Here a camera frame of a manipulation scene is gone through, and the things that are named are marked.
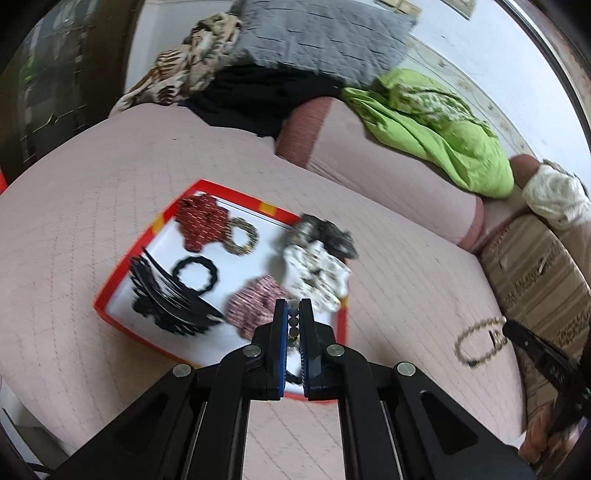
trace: pink scrunchie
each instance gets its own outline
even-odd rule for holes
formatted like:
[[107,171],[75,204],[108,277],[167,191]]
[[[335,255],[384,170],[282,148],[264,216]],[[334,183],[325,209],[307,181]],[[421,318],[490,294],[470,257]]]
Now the pink scrunchie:
[[263,275],[232,296],[226,320],[241,330],[243,338],[251,340],[256,327],[273,320],[275,301],[286,298],[287,292],[275,279]]

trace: red tray rim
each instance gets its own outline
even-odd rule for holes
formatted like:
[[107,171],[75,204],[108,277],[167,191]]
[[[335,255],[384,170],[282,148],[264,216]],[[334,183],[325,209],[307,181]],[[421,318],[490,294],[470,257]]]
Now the red tray rim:
[[[271,205],[270,203],[263,202],[262,200],[251,197],[250,195],[238,192],[236,190],[232,190],[228,187],[219,185],[209,180],[200,179],[193,185],[191,185],[187,190],[185,190],[181,195],[179,195],[166,208],[166,210],[162,214],[156,217],[152,224],[145,230],[145,232],[139,237],[136,243],[134,243],[134,245],[129,249],[129,251],[124,255],[124,257],[120,260],[117,266],[113,269],[109,278],[102,286],[93,303],[93,307],[99,314],[100,318],[102,318],[111,326],[125,333],[136,342],[153,348],[154,350],[159,351],[161,354],[169,358],[172,358],[177,362],[190,365],[192,365],[191,362],[187,362],[185,359],[180,358],[170,352],[167,352],[166,350],[160,348],[157,345],[154,345],[153,343],[147,341],[137,333],[134,333],[133,331],[128,329],[126,326],[119,323],[112,316],[107,314],[106,307],[109,303],[109,300],[111,299],[111,296],[113,295],[119,284],[126,277],[127,272],[129,271],[129,258],[139,256],[139,254],[142,252],[142,249],[148,246],[148,244],[156,237],[159,231],[162,230],[164,225],[166,225],[166,223],[174,216],[174,212],[176,212],[177,210],[177,204],[179,200],[184,196],[193,195],[195,194],[195,192],[208,193],[210,195],[213,195],[214,197],[227,200],[228,202],[235,203],[236,205],[247,208],[256,213],[260,213],[269,218],[273,218],[281,223],[285,223],[286,225],[294,225],[300,219],[300,217],[294,213],[288,212],[287,210],[283,210],[279,207],[276,207],[275,205]],[[342,307],[337,313],[336,341],[338,343],[341,343],[342,345],[347,344],[347,314],[348,296],[342,300]],[[301,395],[287,392],[285,393],[285,397],[295,398],[297,400],[305,400],[305,398]]]

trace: tray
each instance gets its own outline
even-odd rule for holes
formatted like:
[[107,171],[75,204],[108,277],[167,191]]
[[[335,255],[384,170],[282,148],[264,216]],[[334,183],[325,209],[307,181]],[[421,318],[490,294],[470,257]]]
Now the tray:
[[[174,212],[182,197],[199,193],[214,196],[217,203],[229,211],[230,217],[242,217],[257,228],[259,242],[253,253],[238,257],[226,252],[219,242],[206,244],[199,254],[184,249]],[[211,259],[218,268],[219,279],[215,288],[202,295],[202,298],[225,314],[231,295],[244,287],[248,280],[268,273],[281,284],[285,271],[281,239],[285,231],[298,220],[297,215],[274,205],[216,183],[199,180],[156,218],[119,262],[99,292],[94,308],[104,321],[179,362],[195,367],[218,363],[228,352],[250,342],[240,337],[238,329],[228,323],[216,325],[194,337],[180,336],[160,329],[152,317],[145,318],[135,312],[132,308],[135,294],[129,277],[129,258],[138,256],[145,247],[156,262],[169,272],[176,262],[189,255],[203,255]],[[246,237],[240,237],[241,233],[235,229],[237,243],[246,240]],[[207,277],[208,272],[199,265],[191,265],[181,272],[183,282],[193,288],[205,284]],[[314,319],[331,325],[337,341],[342,344],[346,343],[347,303],[348,299],[343,299],[342,308],[336,314],[314,312]],[[291,351],[287,364],[288,370],[297,375],[300,371],[299,353]],[[300,385],[286,383],[285,392],[289,397],[304,398]]]

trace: black bracelet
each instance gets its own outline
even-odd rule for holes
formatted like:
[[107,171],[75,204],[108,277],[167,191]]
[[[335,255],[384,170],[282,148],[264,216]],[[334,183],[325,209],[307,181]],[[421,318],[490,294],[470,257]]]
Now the black bracelet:
[[183,258],[180,262],[178,262],[174,268],[173,268],[173,278],[179,282],[181,285],[184,285],[183,282],[181,282],[180,278],[178,277],[179,274],[181,273],[181,270],[183,268],[185,268],[187,265],[190,265],[192,263],[198,263],[203,265],[205,268],[207,268],[209,270],[209,285],[207,287],[205,287],[203,290],[195,290],[193,288],[187,287],[185,285],[185,287],[187,287],[189,290],[192,290],[193,292],[195,292],[195,294],[197,296],[201,296],[204,293],[207,293],[208,291],[212,291],[213,290],[213,286],[217,283],[217,267],[213,264],[213,262],[205,257],[187,257],[187,258]]

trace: gray pillow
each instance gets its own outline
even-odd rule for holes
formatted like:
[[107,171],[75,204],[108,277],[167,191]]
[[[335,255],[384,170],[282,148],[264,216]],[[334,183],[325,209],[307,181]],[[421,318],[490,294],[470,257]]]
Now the gray pillow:
[[368,87],[406,55],[414,17],[355,0],[238,0],[242,29],[227,65],[283,64]]

